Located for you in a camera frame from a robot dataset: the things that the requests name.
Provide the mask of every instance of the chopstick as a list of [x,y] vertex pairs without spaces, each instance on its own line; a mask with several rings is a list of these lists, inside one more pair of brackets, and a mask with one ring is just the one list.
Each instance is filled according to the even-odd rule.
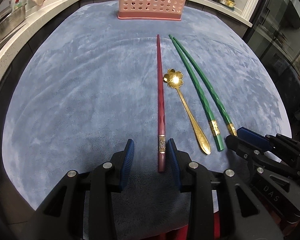
[[163,74],[161,62],[160,36],[157,35],[158,62],[158,172],[162,173],[166,166],[166,124],[164,119]]
[[193,67],[195,68],[195,70],[197,71],[199,76],[201,77],[202,81],[206,85],[211,97],[213,98],[214,102],[216,103],[216,106],[219,109],[219,112],[220,112],[223,120],[225,121],[225,123],[227,125],[229,133],[232,134],[232,135],[237,136],[237,131],[234,128],[234,125],[233,125],[228,113],[226,112],[225,107],[223,106],[223,104],[222,104],[221,100],[219,99],[217,93],[214,91],[211,83],[209,82],[209,80],[207,79],[207,77],[205,76],[205,74],[203,73],[201,68],[199,68],[198,64],[194,61],[194,59],[190,56],[190,54],[186,51],[186,49],[181,45],[181,43],[175,37],[173,37],[173,39],[175,40],[177,45],[180,47],[180,49],[183,51],[183,53],[186,55],[186,57],[189,59],[189,61],[191,62],[191,64],[193,65]]
[[171,39],[174,47],[176,48],[183,64],[185,65],[185,67],[186,67],[186,69],[189,73],[189,76],[192,80],[192,83],[193,83],[195,89],[197,90],[199,99],[201,101],[201,104],[202,104],[203,109],[205,111],[205,114],[207,116],[207,119],[208,119],[208,122],[209,122],[209,125],[210,125],[210,129],[211,129],[214,141],[215,141],[216,146],[217,146],[217,150],[219,152],[221,152],[225,149],[225,147],[223,145],[223,139],[220,135],[220,131],[219,131],[219,128],[218,128],[218,123],[217,123],[217,121],[214,117],[213,112],[210,109],[209,102],[208,102],[207,98],[205,97],[204,92],[203,92],[203,90],[202,90],[202,88],[199,84],[199,81],[198,81],[197,77],[195,76],[189,62],[187,61],[185,55],[183,55],[181,48],[178,46],[178,44],[176,43],[175,39],[173,38],[173,36],[171,34],[169,34],[169,38]]

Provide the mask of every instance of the red cloth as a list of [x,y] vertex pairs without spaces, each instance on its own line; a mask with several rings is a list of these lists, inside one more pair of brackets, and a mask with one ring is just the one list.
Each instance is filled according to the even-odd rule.
[[[158,236],[152,236],[143,240],[186,240],[187,239],[188,226],[179,228],[177,230],[170,231]],[[219,212],[214,214],[214,239],[220,238],[220,220]]]

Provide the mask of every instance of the green chopstick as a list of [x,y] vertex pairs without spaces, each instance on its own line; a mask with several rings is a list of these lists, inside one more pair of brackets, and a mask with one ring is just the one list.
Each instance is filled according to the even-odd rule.
[[198,81],[197,77],[195,76],[189,62],[187,61],[186,57],[183,55],[181,49],[179,48],[178,44],[173,39],[171,34],[169,35],[169,38],[172,40],[172,43],[175,46],[178,54],[180,55],[181,60],[183,61],[184,65],[185,65],[185,67],[186,67],[186,69],[187,69],[187,71],[188,71],[188,73],[191,77],[191,80],[194,84],[194,87],[197,90],[197,93],[198,93],[198,96],[200,98],[201,104],[202,104],[203,109],[206,113],[206,116],[207,116],[207,119],[208,119],[208,122],[209,122],[209,125],[210,125],[211,132],[213,134],[213,138],[215,140],[217,149],[218,149],[219,152],[223,151],[225,147],[223,145],[223,139],[220,135],[220,131],[219,131],[219,128],[218,128],[217,121],[216,121],[216,119],[213,115],[213,112],[210,109],[209,102],[206,99],[206,97],[204,95],[204,92],[203,92],[202,88],[199,85],[199,81]]
[[234,125],[229,117],[229,115],[227,114],[225,107],[223,106],[223,104],[221,103],[217,93],[214,91],[211,83],[209,82],[209,80],[207,79],[207,77],[204,75],[203,71],[201,70],[201,68],[199,68],[199,66],[197,65],[197,63],[194,61],[194,59],[190,56],[190,54],[186,51],[186,49],[181,45],[181,43],[175,38],[173,37],[173,39],[175,40],[175,42],[178,44],[178,46],[180,47],[180,49],[183,51],[183,53],[186,55],[186,57],[189,59],[189,61],[191,62],[191,64],[193,65],[193,67],[195,68],[195,70],[197,71],[197,73],[199,74],[199,76],[201,77],[202,81],[204,82],[204,84],[206,85],[210,95],[212,96],[214,102],[216,103],[220,114],[222,115],[223,120],[225,121],[228,131],[230,134],[237,136],[237,131],[234,128]]

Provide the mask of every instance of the red chopstick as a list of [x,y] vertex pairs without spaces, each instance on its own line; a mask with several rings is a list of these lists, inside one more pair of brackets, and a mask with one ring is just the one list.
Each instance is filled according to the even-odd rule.
[[158,61],[158,172],[164,172],[166,166],[166,123],[164,119],[163,74],[161,62],[160,37],[157,35]]

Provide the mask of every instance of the metal pot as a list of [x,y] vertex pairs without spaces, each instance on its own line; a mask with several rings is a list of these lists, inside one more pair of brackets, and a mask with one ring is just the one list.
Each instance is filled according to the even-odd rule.
[[0,40],[4,39],[26,19],[26,4],[23,4],[0,22]]

